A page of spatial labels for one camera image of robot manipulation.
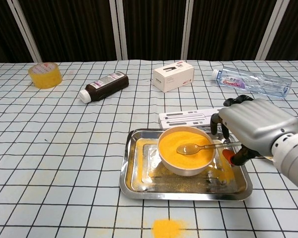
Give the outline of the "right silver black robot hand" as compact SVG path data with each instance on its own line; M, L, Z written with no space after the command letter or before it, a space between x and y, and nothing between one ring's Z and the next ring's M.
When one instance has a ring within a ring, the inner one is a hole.
M229 98L210 119L212 135L221 125L224 138L232 133L241 143L237 153L224 150L231 165L241 166L258 156L273 156L274 142L284 134L298 132L298 118L261 98L246 95Z

